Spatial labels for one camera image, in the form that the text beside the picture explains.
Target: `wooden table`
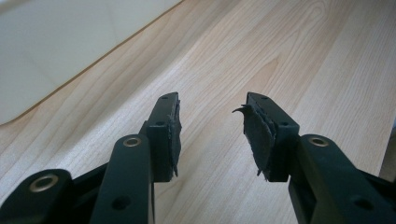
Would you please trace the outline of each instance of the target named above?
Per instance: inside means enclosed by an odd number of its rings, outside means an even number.
[[[157,98],[178,91],[179,177],[158,223],[294,223],[286,183],[256,176],[248,91],[377,175],[396,112],[395,1],[186,0],[23,116],[0,126],[0,202],[28,175],[107,162]]]

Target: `wood grain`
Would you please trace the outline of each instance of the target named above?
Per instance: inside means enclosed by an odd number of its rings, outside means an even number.
[[[395,1],[186,0],[24,116],[0,126],[0,202],[28,175],[76,177],[178,91],[179,177],[156,186],[159,223],[295,223],[233,109],[273,98],[301,134],[333,139],[377,175],[396,115]]]

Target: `light wood surface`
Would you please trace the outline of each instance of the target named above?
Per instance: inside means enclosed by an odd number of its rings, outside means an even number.
[[[73,177],[178,91],[179,177],[158,223],[295,223],[287,183],[256,176],[241,114],[266,94],[377,175],[396,112],[395,1],[186,0],[18,119],[0,126],[0,201],[28,175]]]

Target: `metal screw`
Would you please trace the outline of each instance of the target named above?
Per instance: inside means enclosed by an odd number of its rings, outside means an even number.
[[[324,140],[323,138],[320,138],[320,137],[310,137],[308,139],[308,141],[312,145],[315,145],[317,147],[327,147],[329,145],[329,143],[326,140]]]
[[[59,177],[57,175],[49,174],[49,175],[43,175],[33,181],[33,183],[30,185],[29,190],[38,193],[47,189],[52,188],[59,180]]]
[[[123,144],[126,147],[136,147],[139,146],[140,143],[142,143],[142,140],[140,140],[140,138],[135,138],[135,137],[127,138],[123,141]]]

